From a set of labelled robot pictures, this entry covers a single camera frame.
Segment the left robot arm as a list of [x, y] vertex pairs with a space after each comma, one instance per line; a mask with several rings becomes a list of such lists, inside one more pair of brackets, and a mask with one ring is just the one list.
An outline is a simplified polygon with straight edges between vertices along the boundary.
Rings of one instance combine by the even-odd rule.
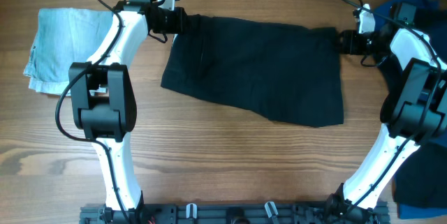
[[147, 37], [166, 43], [186, 29], [187, 15], [179, 0], [121, 0], [110, 8], [112, 25], [86, 62], [74, 62], [64, 94], [71, 96], [75, 126], [82, 142], [95, 149], [106, 199], [84, 207], [81, 223], [153, 223], [133, 168], [130, 140], [137, 105], [129, 66]]

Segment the black shorts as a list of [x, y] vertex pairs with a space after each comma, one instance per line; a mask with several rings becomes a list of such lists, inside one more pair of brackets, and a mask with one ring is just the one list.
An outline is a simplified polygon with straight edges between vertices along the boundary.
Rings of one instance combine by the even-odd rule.
[[337, 30], [192, 15], [161, 85], [200, 100], [311, 127], [342, 124]]

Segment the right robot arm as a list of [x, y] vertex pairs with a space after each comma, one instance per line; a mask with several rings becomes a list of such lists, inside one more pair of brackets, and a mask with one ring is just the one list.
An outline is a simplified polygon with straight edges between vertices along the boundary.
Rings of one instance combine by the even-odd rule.
[[389, 43], [403, 69], [402, 82], [388, 94], [381, 108], [376, 142], [352, 177], [327, 199], [326, 223], [368, 223], [381, 191], [399, 167], [431, 137], [446, 129], [446, 89], [439, 83], [442, 65], [424, 33], [406, 20]]

